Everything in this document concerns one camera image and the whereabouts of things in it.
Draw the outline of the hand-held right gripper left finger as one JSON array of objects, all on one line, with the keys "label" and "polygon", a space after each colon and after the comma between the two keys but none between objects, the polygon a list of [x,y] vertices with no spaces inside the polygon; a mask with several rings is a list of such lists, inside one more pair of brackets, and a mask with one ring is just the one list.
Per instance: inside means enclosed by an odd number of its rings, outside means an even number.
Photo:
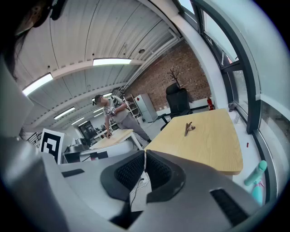
[{"label": "hand-held right gripper left finger", "polygon": [[145,153],[132,151],[96,161],[58,166],[70,232],[133,232],[143,210],[131,209],[131,191],[141,182]]}]

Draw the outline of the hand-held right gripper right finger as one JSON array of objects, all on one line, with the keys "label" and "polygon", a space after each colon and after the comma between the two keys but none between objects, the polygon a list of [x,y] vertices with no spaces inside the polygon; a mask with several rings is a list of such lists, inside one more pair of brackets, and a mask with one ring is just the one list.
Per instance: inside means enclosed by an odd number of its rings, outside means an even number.
[{"label": "hand-held right gripper right finger", "polygon": [[147,150],[154,189],[130,232],[223,232],[247,220],[259,205],[214,168]]}]

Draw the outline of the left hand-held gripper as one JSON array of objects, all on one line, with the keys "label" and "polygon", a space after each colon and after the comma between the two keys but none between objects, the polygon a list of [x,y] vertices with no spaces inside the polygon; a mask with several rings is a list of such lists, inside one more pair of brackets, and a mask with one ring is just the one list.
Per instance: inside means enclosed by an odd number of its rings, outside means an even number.
[{"label": "left hand-held gripper", "polygon": [[43,129],[40,141],[40,152],[51,154],[57,164],[62,162],[64,133]]}]

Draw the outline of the long ceiling light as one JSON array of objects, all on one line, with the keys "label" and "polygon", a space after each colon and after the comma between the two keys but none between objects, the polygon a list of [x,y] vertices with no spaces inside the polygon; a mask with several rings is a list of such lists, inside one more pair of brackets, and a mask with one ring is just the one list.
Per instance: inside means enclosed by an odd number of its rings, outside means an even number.
[{"label": "long ceiling light", "polygon": [[52,74],[47,73],[44,76],[37,79],[36,81],[34,81],[33,83],[29,84],[27,87],[25,87],[22,90],[22,93],[25,96],[28,96],[29,94],[31,94],[32,92],[34,92],[35,90],[37,90],[38,88],[42,87],[43,85],[45,85],[46,83],[48,83],[52,80],[53,80]]},{"label": "long ceiling light", "polygon": [[71,107],[71,108],[69,108],[69,109],[63,111],[62,113],[56,115],[56,116],[54,117],[54,119],[55,119],[55,120],[58,120],[59,118],[65,116],[66,114],[68,114],[68,113],[70,113],[70,112],[72,112],[72,111],[74,111],[74,110],[75,110],[75,107]]},{"label": "long ceiling light", "polygon": [[126,58],[98,58],[93,60],[93,66],[102,65],[127,65],[131,63],[131,59]]}]

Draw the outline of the white power strip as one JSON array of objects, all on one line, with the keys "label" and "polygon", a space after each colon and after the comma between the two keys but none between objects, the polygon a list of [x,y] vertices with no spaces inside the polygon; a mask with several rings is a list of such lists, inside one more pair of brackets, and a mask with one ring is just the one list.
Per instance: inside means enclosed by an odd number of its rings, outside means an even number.
[{"label": "white power strip", "polygon": [[147,172],[143,172],[140,177],[138,188],[145,188],[150,183],[150,178]]}]

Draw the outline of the white-framed wooden table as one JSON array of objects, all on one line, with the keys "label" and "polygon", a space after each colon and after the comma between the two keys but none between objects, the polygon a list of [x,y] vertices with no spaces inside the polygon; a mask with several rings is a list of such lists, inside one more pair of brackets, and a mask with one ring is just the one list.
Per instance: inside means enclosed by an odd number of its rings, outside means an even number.
[{"label": "white-framed wooden table", "polygon": [[101,139],[90,147],[90,150],[111,149],[113,146],[120,145],[122,142],[131,138],[139,150],[143,150],[132,129],[118,129],[113,132],[110,138]]}]

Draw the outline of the teal spray bottle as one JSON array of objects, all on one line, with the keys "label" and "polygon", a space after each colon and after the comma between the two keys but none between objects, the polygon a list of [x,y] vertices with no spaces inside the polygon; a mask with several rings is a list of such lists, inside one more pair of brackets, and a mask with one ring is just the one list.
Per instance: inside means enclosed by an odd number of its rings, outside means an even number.
[{"label": "teal spray bottle", "polygon": [[254,188],[252,190],[252,197],[255,199],[255,201],[262,206],[263,205],[263,192],[264,192],[264,184],[261,180],[257,180],[254,182]]}]

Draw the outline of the white open shelf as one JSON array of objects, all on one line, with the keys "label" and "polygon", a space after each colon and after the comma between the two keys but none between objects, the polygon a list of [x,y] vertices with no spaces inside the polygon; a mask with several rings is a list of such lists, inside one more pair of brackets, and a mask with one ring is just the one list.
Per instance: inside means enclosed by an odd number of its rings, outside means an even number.
[{"label": "white open shelf", "polygon": [[130,94],[128,96],[124,96],[123,100],[127,105],[127,109],[129,110],[131,115],[134,117],[134,119],[137,121],[137,123],[139,124],[138,118],[142,117],[142,114],[139,110],[139,107],[137,106],[137,103],[134,97]]}]

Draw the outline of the white metal cabinet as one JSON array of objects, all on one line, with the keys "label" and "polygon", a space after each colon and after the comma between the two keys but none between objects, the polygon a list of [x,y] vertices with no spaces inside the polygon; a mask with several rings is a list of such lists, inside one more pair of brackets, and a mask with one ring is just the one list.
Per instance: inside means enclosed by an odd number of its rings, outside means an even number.
[{"label": "white metal cabinet", "polygon": [[146,122],[154,122],[157,119],[158,115],[147,93],[136,96],[134,100]]}]

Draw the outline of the black high-back office chair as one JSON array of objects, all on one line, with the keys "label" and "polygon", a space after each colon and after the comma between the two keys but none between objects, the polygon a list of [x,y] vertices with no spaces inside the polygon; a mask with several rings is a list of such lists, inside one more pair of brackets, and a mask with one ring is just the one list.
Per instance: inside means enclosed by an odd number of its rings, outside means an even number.
[{"label": "black high-back office chair", "polygon": [[158,118],[162,118],[165,122],[165,125],[161,127],[161,131],[169,123],[166,120],[166,116],[170,116],[171,119],[178,116],[185,116],[192,114],[189,105],[189,95],[185,88],[180,88],[177,83],[173,83],[166,88],[166,100],[169,104],[170,113],[162,114]]}]

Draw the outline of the dark wooden coat rack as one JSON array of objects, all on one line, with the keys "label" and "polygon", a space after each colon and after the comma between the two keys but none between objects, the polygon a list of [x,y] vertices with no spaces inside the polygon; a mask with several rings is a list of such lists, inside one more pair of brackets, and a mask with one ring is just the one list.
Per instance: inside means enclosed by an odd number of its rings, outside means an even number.
[{"label": "dark wooden coat rack", "polygon": [[174,68],[170,69],[170,72],[168,72],[167,74],[170,75],[170,77],[176,82],[178,88],[181,88],[182,85],[180,85],[179,81],[178,81],[178,75],[179,75],[179,72],[175,73],[174,72]]}]

